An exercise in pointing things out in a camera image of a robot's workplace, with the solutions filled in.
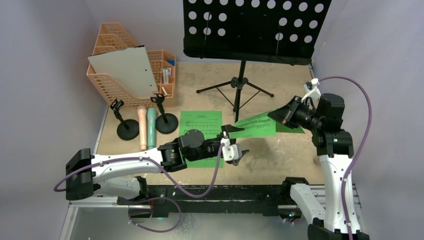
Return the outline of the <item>green sheet music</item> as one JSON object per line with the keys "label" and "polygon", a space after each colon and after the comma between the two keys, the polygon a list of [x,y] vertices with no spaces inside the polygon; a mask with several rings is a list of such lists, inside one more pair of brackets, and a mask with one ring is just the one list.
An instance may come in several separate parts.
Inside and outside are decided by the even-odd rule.
{"label": "green sheet music", "polygon": [[[182,136],[192,129],[203,133],[204,138],[213,139],[221,133],[223,125],[222,111],[181,111],[179,120],[179,135]],[[188,168],[215,168],[217,157],[188,161]]]}
{"label": "green sheet music", "polygon": [[301,127],[291,129],[279,122],[271,119],[268,112],[257,114],[234,124],[237,128],[244,128],[242,131],[231,132],[229,136],[233,139],[256,138],[256,137],[274,137],[277,133],[304,134]]}

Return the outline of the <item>mint green toy microphone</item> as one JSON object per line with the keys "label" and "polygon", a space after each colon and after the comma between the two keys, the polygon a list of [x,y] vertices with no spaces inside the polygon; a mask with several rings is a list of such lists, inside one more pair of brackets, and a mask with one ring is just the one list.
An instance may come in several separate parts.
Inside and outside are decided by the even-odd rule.
{"label": "mint green toy microphone", "polygon": [[155,108],[149,108],[147,110],[147,149],[153,149],[156,147],[156,119],[157,111]]}

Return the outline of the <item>pink toy microphone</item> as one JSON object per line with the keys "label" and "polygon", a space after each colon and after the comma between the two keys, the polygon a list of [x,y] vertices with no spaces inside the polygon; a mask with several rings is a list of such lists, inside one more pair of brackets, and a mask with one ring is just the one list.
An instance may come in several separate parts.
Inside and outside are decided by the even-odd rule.
{"label": "pink toy microphone", "polygon": [[147,109],[144,105],[137,107],[138,125],[139,125],[139,143],[142,151],[147,150]]}

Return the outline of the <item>black music stand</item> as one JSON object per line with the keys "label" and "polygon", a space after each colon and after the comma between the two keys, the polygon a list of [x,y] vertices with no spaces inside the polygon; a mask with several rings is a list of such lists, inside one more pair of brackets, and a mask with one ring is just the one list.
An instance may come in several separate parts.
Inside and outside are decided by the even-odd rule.
{"label": "black music stand", "polygon": [[331,0],[185,0],[186,56],[241,62],[233,105],[240,111],[246,62],[307,66]]}

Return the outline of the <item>black round microphone stand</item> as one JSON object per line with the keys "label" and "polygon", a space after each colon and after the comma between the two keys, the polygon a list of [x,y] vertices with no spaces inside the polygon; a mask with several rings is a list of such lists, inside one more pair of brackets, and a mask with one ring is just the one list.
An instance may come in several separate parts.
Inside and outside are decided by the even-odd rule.
{"label": "black round microphone stand", "polygon": [[118,137],[124,141],[130,141],[135,139],[139,135],[139,123],[135,119],[123,119],[120,109],[124,106],[123,100],[117,98],[111,103],[110,108],[117,120],[119,125],[116,129]]}

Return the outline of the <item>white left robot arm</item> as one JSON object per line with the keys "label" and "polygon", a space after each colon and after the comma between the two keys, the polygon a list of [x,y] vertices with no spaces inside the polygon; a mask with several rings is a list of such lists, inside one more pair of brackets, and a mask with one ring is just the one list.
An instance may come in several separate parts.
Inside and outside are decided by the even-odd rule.
{"label": "white left robot arm", "polygon": [[83,200],[94,195],[117,196],[132,200],[138,205],[149,199],[147,181],[135,174],[165,174],[184,170],[188,162],[216,157],[219,164],[225,161],[238,165],[249,150],[243,150],[231,132],[241,129],[223,125],[215,138],[206,139],[198,129],[159,147],[149,150],[118,155],[92,154],[90,148],[80,149],[66,164],[65,198],[69,201]]}

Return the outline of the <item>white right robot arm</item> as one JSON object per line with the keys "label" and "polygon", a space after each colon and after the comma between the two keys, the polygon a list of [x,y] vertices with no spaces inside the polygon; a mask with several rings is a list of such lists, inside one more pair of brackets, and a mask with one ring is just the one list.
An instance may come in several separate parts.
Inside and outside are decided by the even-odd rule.
{"label": "white right robot arm", "polygon": [[305,178],[287,177],[280,196],[296,203],[308,223],[310,240],[368,240],[355,209],[351,170],[353,139],[342,129],[344,99],[336,94],[320,96],[316,109],[309,108],[299,96],[267,115],[290,129],[302,127],[312,133],[311,141],[324,175],[325,205],[314,196]]}

